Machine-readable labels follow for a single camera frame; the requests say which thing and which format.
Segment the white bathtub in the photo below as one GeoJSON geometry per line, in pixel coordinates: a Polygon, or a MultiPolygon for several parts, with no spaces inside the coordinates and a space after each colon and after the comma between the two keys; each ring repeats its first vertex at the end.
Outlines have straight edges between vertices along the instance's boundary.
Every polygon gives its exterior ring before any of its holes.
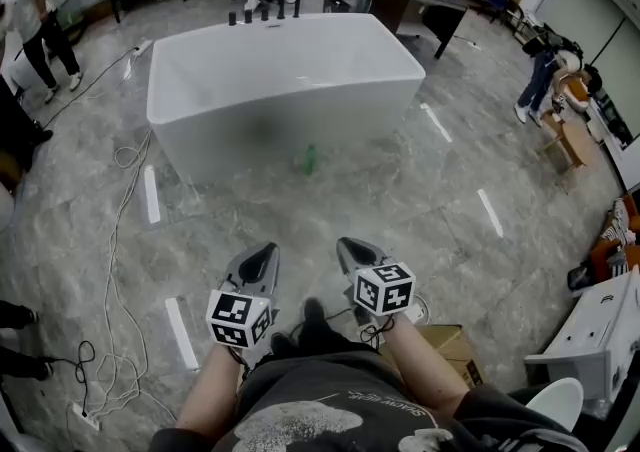
{"type": "Polygon", "coordinates": [[[216,25],[156,42],[147,118],[183,181],[388,134],[424,70],[372,15],[216,25]]]}

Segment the marble floor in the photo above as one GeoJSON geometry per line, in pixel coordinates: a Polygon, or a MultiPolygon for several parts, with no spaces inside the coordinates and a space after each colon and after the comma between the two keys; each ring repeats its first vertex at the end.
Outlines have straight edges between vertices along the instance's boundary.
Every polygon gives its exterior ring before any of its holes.
{"type": "MultiPolygon", "coordinates": [[[[241,5],[158,0],[126,13],[120,25],[112,18],[95,24],[76,47],[85,69],[82,87],[143,39],[224,22],[241,5]]],[[[322,0],[303,0],[303,12],[321,8],[322,0]]],[[[522,358],[545,344],[570,309],[567,271],[585,257],[621,188],[603,154],[565,176],[561,151],[535,153],[548,136],[531,122],[520,124],[512,110],[532,63],[507,30],[470,12],[458,34],[439,61],[432,38],[403,40],[427,76],[397,130],[364,145],[318,152],[311,176],[292,161],[209,186],[185,185],[152,138],[146,164],[156,172],[162,219],[149,225],[138,184],[120,223],[114,271],[146,342],[143,393],[103,417],[101,432],[93,432],[67,411],[83,396],[72,367],[57,365],[43,383],[7,377],[4,385],[26,431],[60,450],[145,450],[153,432],[171,424],[146,394],[175,413],[195,377],[178,352],[165,299],[181,298],[202,361],[210,347],[207,292],[235,254],[264,240],[281,248],[276,328],[295,325],[308,296],[320,297],[329,312],[347,305],[335,241],[360,237],[407,262],[433,322],[465,326],[492,382],[505,390],[522,386],[522,358]]],[[[109,350],[103,312],[108,239],[132,176],[113,156],[119,147],[139,145],[148,128],[150,54],[120,83],[125,58],[56,118],[53,139],[40,148],[19,188],[13,224],[0,234],[0,296],[41,312],[31,332],[47,354],[72,359],[80,341],[95,345],[98,359],[87,366],[93,401],[111,375],[109,362],[96,375],[109,350]]],[[[55,69],[66,81],[58,62],[55,69]]],[[[63,90],[42,106],[42,89],[32,89],[26,105],[46,122],[71,96],[63,90]]],[[[139,336],[113,291],[107,306],[117,354],[141,372],[139,336]]],[[[347,316],[335,326],[355,329],[347,316]]],[[[113,393],[128,389],[132,377],[121,366],[113,393]]]]}

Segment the black cylinder object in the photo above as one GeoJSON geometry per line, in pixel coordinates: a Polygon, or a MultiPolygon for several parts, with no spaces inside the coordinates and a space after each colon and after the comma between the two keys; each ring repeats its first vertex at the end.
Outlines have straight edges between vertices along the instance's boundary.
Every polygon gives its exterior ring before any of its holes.
{"type": "Polygon", "coordinates": [[[278,20],[284,20],[284,0],[278,0],[278,6],[280,10],[278,11],[278,20]]]}
{"type": "Polygon", "coordinates": [[[293,10],[293,18],[300,17],[300,0],[296,0],[296,6],[293,10]]]}

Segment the white sneaker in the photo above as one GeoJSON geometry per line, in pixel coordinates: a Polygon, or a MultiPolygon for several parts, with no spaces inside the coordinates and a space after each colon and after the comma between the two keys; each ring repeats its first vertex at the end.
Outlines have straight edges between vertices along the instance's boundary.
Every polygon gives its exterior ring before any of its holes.
{"type": "Polygon", "coordinates": [[[44,97],[44,103],[48,104],[49,102],[51,102],[51,100],[53,100],[54,95],[58,92],[59,89],[60,89],[60,84],[56,84],[55,87],[49,88],[49,90],[47,91],[47,96],[44,97]]]}
{"type": "Polygon", "coordinates": [[[259,5],[260,5],[259,0],[247,0],[247,3],[244,5],[244,10],[255,11],[259,5]]]}
{"type": "Polygon", "coordinates": [[[542,128],[542,122],[540,121],[540,111],[529,111],[529,116],[531,116],[531,119],[533,120],[533,122],[538,125],[540,128],[542,128]]]}
{"type": "Polygon", "coordinates": [[[516,104],[513,106],[513,110],[516,111],[516,116],[522,123],[527,122],[527,107],[520,107],[516,104]]]}
{"type": "Polygon", "coordinates": [[[82,72],[74,73],[71,76],[71,84],[69,84],[69,91],[75,91],[78,89],[80,85],[80,81],[82,80],[82,72]]]}

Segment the black shoe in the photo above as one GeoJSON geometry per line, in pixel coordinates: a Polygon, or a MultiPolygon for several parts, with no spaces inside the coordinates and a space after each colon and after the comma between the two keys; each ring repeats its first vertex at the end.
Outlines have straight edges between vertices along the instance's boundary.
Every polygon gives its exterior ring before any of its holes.
{"type": "Polygon", "coordinates": [[[315,297],[310,297],[304,302],[305,322],[324,322],[324,307],[315,297]]]}
{"type": "Polygon", "coordinates": [[[43,358],[39,359],[42,361],[42,372],[36,376],[36,379],[38,381],[46,381],[53,375],[53,367],[51,366],[51,363],[48,363],[43,358]]]}
{"type": "Polygon", "coordinates": [[[296,352],[296,346],[288,336],[274,333],[271,336],[271,352],[274,356],[292,356],[296,352]]]}
{"type": "Polygon", "coordinates": [[[37,146],[39,144],[46,143],[52,137],[52,130],[40,130],[33,139],[33,145],[37,146]]]}

